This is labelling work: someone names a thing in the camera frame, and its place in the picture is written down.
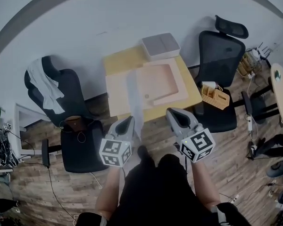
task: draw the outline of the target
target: person's left arm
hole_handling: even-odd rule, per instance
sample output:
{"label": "person's left arm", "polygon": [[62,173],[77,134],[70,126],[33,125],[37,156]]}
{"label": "person's left arm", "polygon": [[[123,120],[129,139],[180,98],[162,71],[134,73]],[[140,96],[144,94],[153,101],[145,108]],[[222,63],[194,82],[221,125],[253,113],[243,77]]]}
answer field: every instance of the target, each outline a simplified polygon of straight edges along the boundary
{"label": "person's left arm", "polygon": [[95,209],[107,220],[118,206],[119,178],[120,168],[110,167],[105,186],[96,200]]}

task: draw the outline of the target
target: wooden basket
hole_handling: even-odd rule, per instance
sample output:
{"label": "wooden basket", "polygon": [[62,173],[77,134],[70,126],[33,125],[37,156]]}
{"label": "wooden basket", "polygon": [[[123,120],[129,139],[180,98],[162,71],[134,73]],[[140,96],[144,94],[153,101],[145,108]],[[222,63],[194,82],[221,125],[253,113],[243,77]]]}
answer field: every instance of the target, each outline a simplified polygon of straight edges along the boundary
{"label": "wooden basket", "polygon": [[230,104],[230,96],[226,93],[203,85],[201,88],[201,97],[204,102],[207,102],[221,110],[228,107]]}

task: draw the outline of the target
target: wooden floor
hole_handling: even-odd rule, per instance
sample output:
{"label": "wooden floor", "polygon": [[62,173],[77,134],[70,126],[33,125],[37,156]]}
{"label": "wooden floor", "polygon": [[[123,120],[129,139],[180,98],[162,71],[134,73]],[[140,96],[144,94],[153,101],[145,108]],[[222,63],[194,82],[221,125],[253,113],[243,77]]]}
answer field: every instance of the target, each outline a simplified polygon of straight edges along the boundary
{"label": "wooden floor", "polygon": [[[266,86],[269,76],[268,67],[263,68],[262,76],[253,80],[250,93],[258,91]],[[234,82],[230,87],[233,101],[240,99],[241,91],[247,90],[249,79],[241,78],[236,74]],[[266,94],[267,104],[275,103],[271,93]],[[105,129],[107,130],[116,118],[109,117],[107,97],[99,97],[88,103],[90,110],[100,115]],[[216,141],[214,152],[205,158],[205,163],[220,193],[234,197],[239,194],[236,205],[239,211],[254,226],[267,226],[277,214],[275,202],[267,196],[269,188],[262,186],[272,179],[266,177],[266,169],[275,159],[249,161],[246,158],[247,145],[250,141],[247,132],[247,122],[244,119],[245,109],[243,106],[236,108],[238,126],[235,130],[225,133],[213,134]],[[269,139],[279,132],[283,132],[278,125],[279,116],[269,118],[264,125],[258,125],[260,137]],[[60,129],[50,122],[39,122],[31,126],[22,139],[40,149],[41,140],[48,138],[50,145],[59,144]],[[173,146],[175,137],[167,124],[165,118],[159,118],[145,123],[142,131],[142,143],[146,145],[155,162],[166,153],[178,153]],[[53,190],[67,211],[72,215],[81,212],[91,212],[100,187],[91,174],[74,174],[64,170],[61,154],[51,155],[50,175]],[[35,156],[25,160],[27,163],[41,163],[41,157]],[[136,155],[125,166],[126,173],[138,163]],[[191,166],[188,167],[189,180],[192,185]],[[94,173],[100,183],[105,183],[107,171]],[[0,197],[12,198],[8,187],[2,188]],[[50,185],[49,172],[46,167],[39,164],[20,163],[12,173],[10,184],[13,196],[21,201],[20,214],[13,211],[10,215],[18,217],[24,225],[49,226],[49,225],[72,225],[73,220],[57,203]],[[221,196],[222,201],[228,198]]]}

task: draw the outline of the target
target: human arm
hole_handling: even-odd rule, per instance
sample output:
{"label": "human arm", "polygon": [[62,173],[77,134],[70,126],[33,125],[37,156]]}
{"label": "human arm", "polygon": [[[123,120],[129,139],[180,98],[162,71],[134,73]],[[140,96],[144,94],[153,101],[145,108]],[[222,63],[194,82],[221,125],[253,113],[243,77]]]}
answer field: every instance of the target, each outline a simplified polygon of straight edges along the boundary
{"label": "human arm", "polygon": [[102,188],[95,204],[95,209],[109,220],[118,206],[120,168],[110,167],[105,186]]}
{"label": "human arm", "polygon": [[208,209],[220,203],[219,192],[212,182],[203,160],[192,163],[195,194],[200,202]]}

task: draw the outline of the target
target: office chair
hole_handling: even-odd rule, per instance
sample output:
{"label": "office chair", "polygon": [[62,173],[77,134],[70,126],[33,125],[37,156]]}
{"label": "office chair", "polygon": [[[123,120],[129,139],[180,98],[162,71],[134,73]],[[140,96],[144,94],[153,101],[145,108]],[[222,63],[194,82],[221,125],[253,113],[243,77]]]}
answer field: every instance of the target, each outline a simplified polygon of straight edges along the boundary
{"label": "office chair", "polygon": [[[49,153],[62,151],[65,170],[74,173],[100,171],[107,168],[99,157],[100,143],[103,135],[103,126],[100,121],[94,120],[95,116],[89,112],[81,91],[81,85],[77,74],[71,69],[58,71],[52,64],[50,56],[42,58],[42,66],[45,74],[58,82],[59,90],[64,94],[57,102],[65,112],[55,114],[53,110],[43,108],[43,96],[30,82],[28,72],[25,72],[25,86],[28,96],[45,112],[52,123],[57,127],[63,127],[61,131],[61,145],[49,146],[48,140],[42,141],[42,161],[50,166]],[[71,116],[81,116],[87,130],[74,132],[70,126],[64,123]]]}
{"label": "office chair", "polygon": [[[219,32],[202,31],[199,35],[200,68],[195,78],[199,87],[202,81],[215,81],[222,88],[229,87],[245,52],[245,45],[231,37],[247,38],[249,34],[244,25],[216,16],[215,27]],[[212,133],[229,131],[237,127],[237,106],[244,104],[247,114],[252,114],[250,99],[246,92],[243,91],[242,100],[235,103],[229,90],[224,89],[223,92],[230,96],[230,104],[224,110],[205,102],[192,108],[198,121]]]}

